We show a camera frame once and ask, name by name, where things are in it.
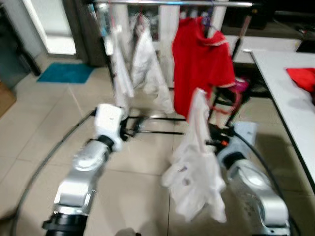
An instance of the red shirt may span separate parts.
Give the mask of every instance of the red shirt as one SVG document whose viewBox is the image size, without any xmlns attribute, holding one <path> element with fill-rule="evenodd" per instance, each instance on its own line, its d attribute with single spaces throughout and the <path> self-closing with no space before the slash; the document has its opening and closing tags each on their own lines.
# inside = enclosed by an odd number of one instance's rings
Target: red shirt
<svg viewBox="0 0 315 236">
<path fill-rule="evenodd" d="M 217 31 L 212 38 L 204 38 L 201 18 L 180 20 L 173 42 L 174 108 L 186 118 L 196 88 L 206 91 L 209 99 L 212 86 L 235 84 L 233 62 L 224 35 Z"/>
</svg>

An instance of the pink object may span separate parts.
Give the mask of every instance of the pink object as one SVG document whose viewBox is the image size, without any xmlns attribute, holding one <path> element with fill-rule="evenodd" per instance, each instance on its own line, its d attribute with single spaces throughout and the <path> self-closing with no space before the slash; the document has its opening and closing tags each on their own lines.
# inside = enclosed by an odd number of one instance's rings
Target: pink object
<svg viewBox="0 0 315 236">
<path fill-rule="evenodd" d="M 238 92 L 242 93 L 248 88 L 249 85 L 250 84 L 247 80 L 236 77 L 235 78 L 235 85 L 230 87 L 230 90 L 231 91 L 238 91 Z"/>
</svg>

